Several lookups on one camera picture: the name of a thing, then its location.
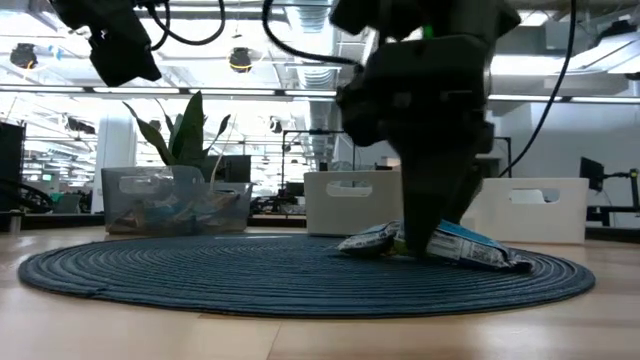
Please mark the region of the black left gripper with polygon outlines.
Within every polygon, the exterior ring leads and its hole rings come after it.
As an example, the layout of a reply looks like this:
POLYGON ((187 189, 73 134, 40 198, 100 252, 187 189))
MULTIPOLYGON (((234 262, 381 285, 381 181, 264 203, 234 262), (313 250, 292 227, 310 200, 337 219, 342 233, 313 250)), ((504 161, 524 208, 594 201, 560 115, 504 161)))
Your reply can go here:
POLYGON ((107 86, 119 87, 137 78, 161 78, 151 40, 132 9, 100 14, 90 30, 90 61, 107 86))

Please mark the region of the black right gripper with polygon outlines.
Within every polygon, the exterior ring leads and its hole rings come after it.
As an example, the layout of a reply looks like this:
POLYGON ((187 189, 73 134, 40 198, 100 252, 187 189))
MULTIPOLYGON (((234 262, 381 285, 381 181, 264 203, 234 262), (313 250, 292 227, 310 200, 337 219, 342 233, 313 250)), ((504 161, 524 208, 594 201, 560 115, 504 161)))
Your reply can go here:
POLYGON ((493 149, 486 120, 495 44, 470 34, 386 43, 338 89, 344 131, 385 141, 401 160, 409 250, 419 257, 442 220, 460 223, 482 189, 493 149))

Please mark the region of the blue white green granola bar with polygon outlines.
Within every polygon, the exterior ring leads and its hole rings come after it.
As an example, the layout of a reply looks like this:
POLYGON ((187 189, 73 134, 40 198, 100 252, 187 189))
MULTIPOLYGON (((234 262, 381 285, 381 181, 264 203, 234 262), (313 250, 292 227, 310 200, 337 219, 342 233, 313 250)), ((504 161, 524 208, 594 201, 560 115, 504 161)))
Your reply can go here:
MULTIPOLYGON (((409 250, 402 220, 376 225, 352 235, 337 249, 360 258, 415 257, 409 250)), ((517 273, 531 272, 534 267, 531 261, 524 260, 501 243, 445 220, 434 230, 419 257, 457 266, 517 273)))

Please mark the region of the black monitor on arm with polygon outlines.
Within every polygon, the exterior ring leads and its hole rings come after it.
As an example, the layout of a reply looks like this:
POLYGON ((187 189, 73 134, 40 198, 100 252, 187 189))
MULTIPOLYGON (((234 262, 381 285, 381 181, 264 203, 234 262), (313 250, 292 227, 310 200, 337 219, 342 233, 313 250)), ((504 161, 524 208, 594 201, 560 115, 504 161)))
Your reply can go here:
POLYGON ((611 216, 617 213, 633 213, 640 217, 640 170, 631 168, 626 172, 606 173, 604 165, 582 157, 580 159, 579 177, 588 180, 588 188, 597 193, 604 193, 604 181, 610 178, 625 178, 630 181, 631 204, 629 206, 588 205, 586 220, 599 222, 604 227, 611 226, 611 216))

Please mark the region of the green snake plant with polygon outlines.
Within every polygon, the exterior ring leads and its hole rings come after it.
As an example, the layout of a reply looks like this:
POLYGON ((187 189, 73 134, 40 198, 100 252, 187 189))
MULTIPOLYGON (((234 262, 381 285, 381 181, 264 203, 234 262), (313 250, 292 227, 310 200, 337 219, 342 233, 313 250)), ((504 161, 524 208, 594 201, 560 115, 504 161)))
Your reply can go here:
POLYGON ((150 122, 142 120, 129 104, 124 102, 123 105, 135 119, 143 138, 157 150, 161 160, 167 166, 183 165, 201 168, 211 147, 226 131, 232 118, 232 115, 228 114, 221 120, 214 140, 208 147, 204 147, 204 125, 207 117, 204 115, 203 94, 200 91, 190 98, 184 113, 175 121, 172 121, 164 108, 161 108, 165 125, 170 132, 167 142, 164 141, 161 132, 150 122))

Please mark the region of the LED light bar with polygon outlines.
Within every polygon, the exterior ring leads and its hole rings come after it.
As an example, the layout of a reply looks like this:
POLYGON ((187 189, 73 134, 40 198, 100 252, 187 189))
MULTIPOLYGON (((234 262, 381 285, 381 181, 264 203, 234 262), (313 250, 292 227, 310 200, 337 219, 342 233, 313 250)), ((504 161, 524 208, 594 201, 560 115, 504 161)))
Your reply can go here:
MULTIPOLYGON (((333 90, 291 90, 253 88, 169 88, 169 87, 82 87, 67 85, 16 85, 0 84, 0 93, 16 94, 56 94, 70 97, 96 97, 113 99, 134 98, 187 98, 201 92, 207 99, 251 100, 251 101, 331 101, 336 95, 333 90)), ((543 95, 503 95, 488 97, 490 102, 531 102, 543 103, 549 100, 543 95)), ((576 104, 640 105, 640 97, 622 96, 556 96, 554 102, 576 104)))

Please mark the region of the white plastic bin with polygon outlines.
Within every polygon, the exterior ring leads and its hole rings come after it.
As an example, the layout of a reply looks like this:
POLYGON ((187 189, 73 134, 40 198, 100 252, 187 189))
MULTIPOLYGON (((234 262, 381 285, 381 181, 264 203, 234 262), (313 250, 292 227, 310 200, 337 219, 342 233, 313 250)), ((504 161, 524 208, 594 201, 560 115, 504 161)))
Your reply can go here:
POLYGON ((583 178, 489 178, 461 225, 503 243, 581 245, 587 193, 583 178))
POLYGON ((308 172, 304 195, 312 235, 353 235, 403 217, 398 171, 308 172))

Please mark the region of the black cabinet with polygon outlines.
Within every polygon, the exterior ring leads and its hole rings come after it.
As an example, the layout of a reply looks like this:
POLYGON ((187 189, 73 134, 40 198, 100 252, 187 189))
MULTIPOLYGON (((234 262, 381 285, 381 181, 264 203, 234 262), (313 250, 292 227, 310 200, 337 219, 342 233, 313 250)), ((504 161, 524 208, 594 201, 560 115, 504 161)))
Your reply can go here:
POLYGON ((17 209, 25 129, 0 122, 0 212, 17 209))

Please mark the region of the clear grey plastic bin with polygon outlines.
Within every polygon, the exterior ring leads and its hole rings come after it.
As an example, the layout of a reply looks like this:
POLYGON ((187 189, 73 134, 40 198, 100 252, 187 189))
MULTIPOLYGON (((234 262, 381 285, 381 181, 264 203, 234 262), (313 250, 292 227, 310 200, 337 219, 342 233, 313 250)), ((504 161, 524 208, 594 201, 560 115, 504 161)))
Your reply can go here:
POLYGON ((253 185, 207 182, 191 166, 101 170, 106 230, 111 234, 187 236, 242 232, 253 185))

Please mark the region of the dark blue round woven mat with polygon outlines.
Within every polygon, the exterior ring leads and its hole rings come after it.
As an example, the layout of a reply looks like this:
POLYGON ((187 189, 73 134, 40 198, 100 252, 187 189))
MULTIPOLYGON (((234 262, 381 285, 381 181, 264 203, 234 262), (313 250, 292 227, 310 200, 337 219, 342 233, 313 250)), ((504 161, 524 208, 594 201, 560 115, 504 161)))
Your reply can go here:
POLYGON ((526 271, 404 257, 359 259, 306 234, 148 237, 92 242, 25 259, 19 280, 77 298, 254 317, 376 319, 540 306, 589 292, 573 261, 523 251, 526 271))

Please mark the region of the silver ventilation duct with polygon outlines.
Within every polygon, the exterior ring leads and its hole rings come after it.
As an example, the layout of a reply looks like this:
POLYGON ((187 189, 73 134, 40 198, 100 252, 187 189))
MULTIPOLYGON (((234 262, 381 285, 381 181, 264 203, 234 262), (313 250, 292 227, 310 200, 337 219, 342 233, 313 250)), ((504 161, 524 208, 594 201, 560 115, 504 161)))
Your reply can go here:
MULTIPOLYGON (((304 0, 301 7, 287 7, 285 12, 293 31, 295 49, 320 55, 334 55, 336 32, 329 24, 333 0, 304 0)), ((296 69, 300 87, 305 90, 333 90, 339 71, 336 68, 303 66, 296 69)), ((337 105, 332 101, 309 103, 310 130, 339 130, 337 105)), ((331 163, 336 134, 312 135, 311 154, 317 163, 331 163)))

